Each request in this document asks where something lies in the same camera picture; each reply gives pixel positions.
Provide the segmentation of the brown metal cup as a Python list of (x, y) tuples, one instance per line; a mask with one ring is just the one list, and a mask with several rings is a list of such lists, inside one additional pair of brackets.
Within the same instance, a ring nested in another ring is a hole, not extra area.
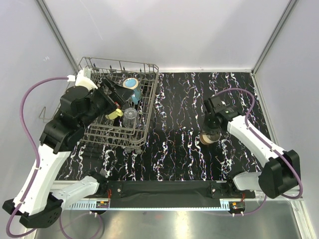
[(202, 132), (199, 136), (199, 140), (204, 145), (210, 145), (217, 141), (219, 141), (221, 138), (221, 133), (215, 133), (215, 134), (206, 134)]

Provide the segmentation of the blue butterfly mug orange inside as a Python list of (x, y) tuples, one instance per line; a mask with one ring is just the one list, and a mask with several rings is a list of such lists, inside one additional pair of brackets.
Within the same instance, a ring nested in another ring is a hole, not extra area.
[(132, 102), (137, 105), (142, 97), (142, 91), (141, 91), (141, 87), (140, 87), (140, 82), (138, 79), (136, 78), (127, 78), (124, 82), (123, 82), (123, 87), (131, 89), (134, 91), (134, 93), (132, 94), (131, 98), (132, 98)]

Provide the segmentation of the paper cup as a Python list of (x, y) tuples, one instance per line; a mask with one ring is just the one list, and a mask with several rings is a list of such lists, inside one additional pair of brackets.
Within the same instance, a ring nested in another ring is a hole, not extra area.
[(105, 118), (108, 120), (114, 120), (117, 117), (122, 117), (123, 116), (123, 111), (121, 109), (116, 109), (112, 113), (105, 115)]

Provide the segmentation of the clear glass cup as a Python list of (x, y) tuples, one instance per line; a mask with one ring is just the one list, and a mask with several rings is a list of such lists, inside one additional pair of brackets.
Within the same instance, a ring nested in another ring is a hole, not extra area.
[(127, 108), (124, 111), (122, 123), (126, 128), (133, 128), (136, 122), (138, 112), (134, 108)]

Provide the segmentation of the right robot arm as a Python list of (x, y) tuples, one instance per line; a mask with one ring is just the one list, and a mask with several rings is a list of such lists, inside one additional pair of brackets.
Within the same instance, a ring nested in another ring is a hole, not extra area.
[(235, 107), (227, 107), (217, 96), (204, 101), (205, 113), (200, 142), (210, 145), (223, 132), (236, 137), (256, 157), (262, 166), (260, 172), (240, 172), (227, 179), (228, 196), (237, 198), (244, 191), (262, 191), (274, 199), (300, 186), (300, 157), (286, 151), (257, 130)]

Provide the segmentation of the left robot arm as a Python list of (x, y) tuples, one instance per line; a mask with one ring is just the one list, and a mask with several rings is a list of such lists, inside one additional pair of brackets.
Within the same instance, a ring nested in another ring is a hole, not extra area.
[(69, 75), (64, 79), (75, 85), (60, 98), (60, 107), (45, 125), (40, 145), (33, 147), (36, 159), (23, 188), (2, 206), (11, 217), (19, 216), (20, 223), (31, 231), (51, 226), (66, 208), (87, 196), (106, 195), (107, 180), (96, 172), (57, 193), (51, 187), (88, 126), (98, 117), (119, 110), (134, 93), (107, 77), (102, 84), (108, 87), (108, 93), (88, 78)]

